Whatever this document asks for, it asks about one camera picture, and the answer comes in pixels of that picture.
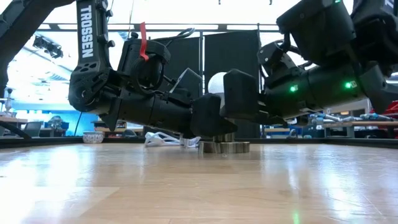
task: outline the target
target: overhead camera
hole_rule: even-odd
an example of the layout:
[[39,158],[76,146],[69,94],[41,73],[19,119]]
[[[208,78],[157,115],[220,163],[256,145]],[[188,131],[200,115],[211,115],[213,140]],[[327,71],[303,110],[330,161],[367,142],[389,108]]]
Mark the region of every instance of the overhead camera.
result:
[[33,42],[33,47],[37,49],[44,49],[44,52],[49,54],[52,58],[57,59],[63,57],[61,45],[52,43],[43,37],[36,36],[35,41]]

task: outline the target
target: metal disc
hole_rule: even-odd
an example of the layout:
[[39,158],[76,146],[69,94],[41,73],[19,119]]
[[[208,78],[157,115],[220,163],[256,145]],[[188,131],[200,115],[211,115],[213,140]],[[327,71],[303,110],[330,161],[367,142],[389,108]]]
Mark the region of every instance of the metal disc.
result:
[[199,142],[203,153],[234,154],[250,152],[250,142]]

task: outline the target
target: black panel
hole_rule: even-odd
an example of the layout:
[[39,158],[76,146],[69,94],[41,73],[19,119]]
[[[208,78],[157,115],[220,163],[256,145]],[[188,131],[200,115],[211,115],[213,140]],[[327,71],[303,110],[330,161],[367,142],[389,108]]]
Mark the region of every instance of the black panel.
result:
[[[170,63],[165,67],[165,75],[177,81],[179,76],[190,68],[199,75],[199,37],[179,39],[169,45],[168,50],[171,54]],[[173,86],[165,80],[160,86],[160,91],[170,91]],[[201,83],[191,82],[186,86],[192,96],[198,97],[201,92]]]
[[[205,89],[210,78],[218,72],[236,68],[251,74],[259,83],[257,51],[259,36],[256,30],[228,32],[205,36]],[[236,121],[236,138],[259,138],[260,127],[249,121]]]

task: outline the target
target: white object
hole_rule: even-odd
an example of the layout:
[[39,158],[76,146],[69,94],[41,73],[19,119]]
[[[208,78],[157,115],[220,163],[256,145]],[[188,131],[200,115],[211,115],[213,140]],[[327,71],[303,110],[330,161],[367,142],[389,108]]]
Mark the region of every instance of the white object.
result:
[[224,101],[224,75],[226,72],[219,72],[209,80],[208,92],[221,97],[220,109],[225,105]]
[[197,143],[200,140],[200,137],[196,137],[193,139],[183,139],[181,140],[169,136],[168,134],[162,133],[162,132],[157,132],[157,133],[151,133],[148,132],[145,134],[145,147],[152,147],[152,146],[180,146],[181,143],[185,147],[196,147]]
[[83,133],[83,142],[88,144],[98,144],[104,140],[102,131],[85,131]]

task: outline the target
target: green led light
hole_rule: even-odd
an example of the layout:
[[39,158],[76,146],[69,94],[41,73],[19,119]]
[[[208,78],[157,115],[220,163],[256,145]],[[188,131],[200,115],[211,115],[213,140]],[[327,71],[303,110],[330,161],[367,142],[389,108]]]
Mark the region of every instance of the green led light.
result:
[[299,90],[299,87],[298,87],[297,85],[294,85],[294,86],[291,86],[291,87],[290,87],[290,91],[291,91],[291,92],[295,92],[295,91],[297,91],[297,90]]
[[351,84],[351,83],[349,83],[349,82],[348,82],[348,83],[345,83],[345,85],[344,85],[344,86],[345,86],[345,88],[351,88],[351,87],[353,87],[353,86],[352,86],[352,84]]

